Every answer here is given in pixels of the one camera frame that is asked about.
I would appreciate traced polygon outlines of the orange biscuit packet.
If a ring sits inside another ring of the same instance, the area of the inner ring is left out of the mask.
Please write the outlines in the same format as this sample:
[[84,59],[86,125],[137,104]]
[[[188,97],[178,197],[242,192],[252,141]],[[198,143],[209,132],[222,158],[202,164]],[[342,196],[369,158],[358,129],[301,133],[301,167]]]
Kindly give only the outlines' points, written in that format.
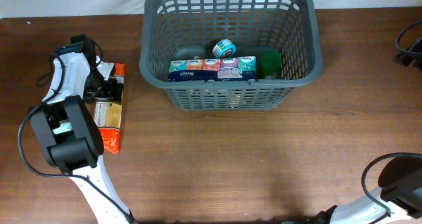
[[[113,77],[118,82],[123,83],[125,80],[125,63],[114,63],[115,73]],[[121,149],[121,116],[123,112],[122,100],[121,103],[113,102],[96,102],[94,109],[94,121],[102,135],[104,148],[117,155]]]

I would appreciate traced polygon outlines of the blue round tin can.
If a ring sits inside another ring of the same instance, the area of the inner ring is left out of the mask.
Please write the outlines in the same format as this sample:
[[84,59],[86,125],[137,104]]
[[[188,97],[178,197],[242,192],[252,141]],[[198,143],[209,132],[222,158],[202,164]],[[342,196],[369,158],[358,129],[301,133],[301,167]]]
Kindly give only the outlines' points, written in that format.
[[212,49],[212,53],[218,59],[226,59],[233,56],[237,48],[229,39],[220,40]]

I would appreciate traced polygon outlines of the blue biscuit box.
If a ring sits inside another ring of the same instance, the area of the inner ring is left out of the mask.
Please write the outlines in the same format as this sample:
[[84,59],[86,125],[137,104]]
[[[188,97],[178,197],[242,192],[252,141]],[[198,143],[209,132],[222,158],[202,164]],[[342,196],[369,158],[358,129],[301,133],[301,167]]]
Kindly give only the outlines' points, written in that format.
[[256,79],[256,57],[171,61],[167,80],[248,81]]

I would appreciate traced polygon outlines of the green lid jar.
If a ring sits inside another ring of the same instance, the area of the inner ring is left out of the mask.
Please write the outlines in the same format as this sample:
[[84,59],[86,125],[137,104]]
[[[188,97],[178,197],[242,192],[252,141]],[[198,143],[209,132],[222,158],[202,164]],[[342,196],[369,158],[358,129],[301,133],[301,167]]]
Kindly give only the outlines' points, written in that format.
[[258,78],[272,80],[280,73],[283,59],[277,51],[265,51],[260,57]]

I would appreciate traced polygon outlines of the beige brown snack bag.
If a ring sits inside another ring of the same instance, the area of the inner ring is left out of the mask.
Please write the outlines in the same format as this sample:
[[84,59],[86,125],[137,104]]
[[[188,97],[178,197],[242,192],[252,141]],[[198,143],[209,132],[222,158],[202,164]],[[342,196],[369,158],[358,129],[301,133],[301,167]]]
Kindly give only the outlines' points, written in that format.
[[[191,60],[188,69],[198,69],[203,75],[201,78],[213,86],[217,82],[239,82],[247,79],[248,68],[243,69],[239,58],[231,59],[195,59]],[[219,88],[203,89],[206,108],[215,107],[236,108],[239,106],[241,89],[219,86]]]

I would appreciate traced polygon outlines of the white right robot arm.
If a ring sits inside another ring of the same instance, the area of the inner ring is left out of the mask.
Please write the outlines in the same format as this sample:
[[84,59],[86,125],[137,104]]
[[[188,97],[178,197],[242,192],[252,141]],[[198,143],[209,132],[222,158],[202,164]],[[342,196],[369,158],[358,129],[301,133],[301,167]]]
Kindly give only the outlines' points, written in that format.
[[[367,188],[367,175],[388,160],[378,186]],[[372,160],[361,175],[364,195],[355,201],[321,211],[307,223],[391,223],[421,218],[421,154],[396,152]]]

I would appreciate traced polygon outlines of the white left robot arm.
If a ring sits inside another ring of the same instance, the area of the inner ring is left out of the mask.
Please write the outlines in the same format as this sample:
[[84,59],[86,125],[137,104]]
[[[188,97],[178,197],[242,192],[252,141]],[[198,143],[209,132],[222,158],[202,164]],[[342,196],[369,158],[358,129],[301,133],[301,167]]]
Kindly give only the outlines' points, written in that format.
[[119,152],[126,65],[103,61],[102,48],[85,35],[50,56],[51,84],[24,118],[48,165],[80,189],[98,223],[135,223],[104,165],[104,152]]

